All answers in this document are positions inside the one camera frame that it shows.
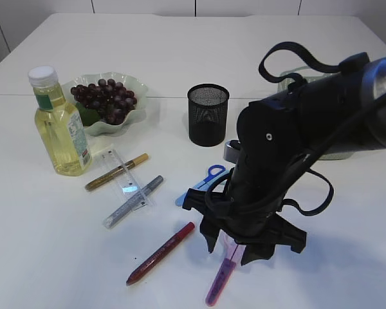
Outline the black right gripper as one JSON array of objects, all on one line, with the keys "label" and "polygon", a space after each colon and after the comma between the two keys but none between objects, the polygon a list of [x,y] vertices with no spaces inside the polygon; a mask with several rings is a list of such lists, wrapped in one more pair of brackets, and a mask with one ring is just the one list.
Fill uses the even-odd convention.
[{"label": "black right gripper", "polygon": [[189,189],[182,207],[202,215],[199,231],[209,254],[213,253],[220,232],[245,245],[241,258],[244,266],[269,260],[277,245],[288,246],[298,254],[305,249],[306,232],[279,215],[283,206],[298,205],[285,197],[286,192],[255,169],[234,167],[206,191]]}]

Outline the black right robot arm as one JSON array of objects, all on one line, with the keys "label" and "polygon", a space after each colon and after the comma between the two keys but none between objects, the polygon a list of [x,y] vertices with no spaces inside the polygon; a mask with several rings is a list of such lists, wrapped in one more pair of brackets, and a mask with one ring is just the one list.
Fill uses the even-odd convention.
[{"label": "black right robot arm", "polygon": [[223,191],[190,189],[183,202],[202,214],[209,251],[220,232],[244,245],[242,265],[270,259],[277,245],[304,250],[306,232],[280,212],[298,207],[286,193],[322,156],[386,149],[386,57],[371,61],[362,52],[331,66],[295,42],[278,43],[273,51],[279,50],[325,77],[308,82],[291,72],[287,90],[249,103],[237,119],[237,139],[225,145],[234,167],[219,180]]}]

